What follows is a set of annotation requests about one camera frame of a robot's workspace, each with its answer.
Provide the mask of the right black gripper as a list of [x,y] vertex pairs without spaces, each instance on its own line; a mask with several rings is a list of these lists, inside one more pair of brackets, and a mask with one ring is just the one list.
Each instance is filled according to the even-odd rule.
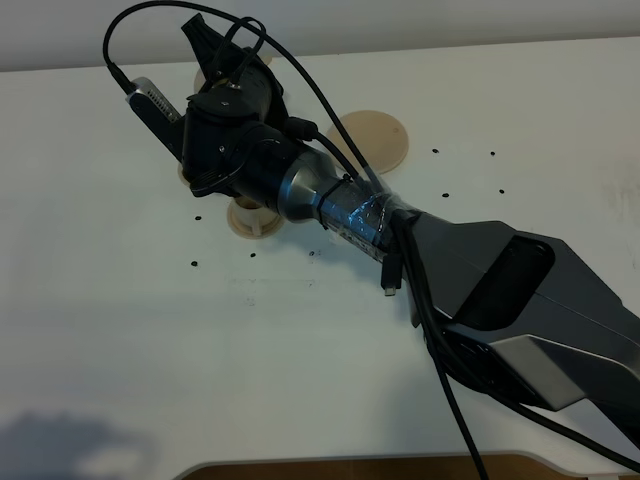
[[242,132],[256,129],[258,138],[285,141],[289,118],[283,88],[273,72],[248,48],[223,45],[223,36],[201,14],[181,27],[209,81],[188,98],[185,116],[187,145],[228,145]]

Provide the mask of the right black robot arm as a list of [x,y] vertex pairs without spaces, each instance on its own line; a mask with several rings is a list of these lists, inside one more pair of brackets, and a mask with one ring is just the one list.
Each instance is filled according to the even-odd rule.
[[379,261],[384,289],[408,286],[443,385],[457,381],[610,457],[545,417],[585,399],[638,441],[639,320],[565,242],[420,211],[365,160],[339,175],[339,150],[313,122],[288,115],[256,48],[201,16],[183,32],[206,79],[183,129],[195,196],[241,196],[292,222],[316,220]]

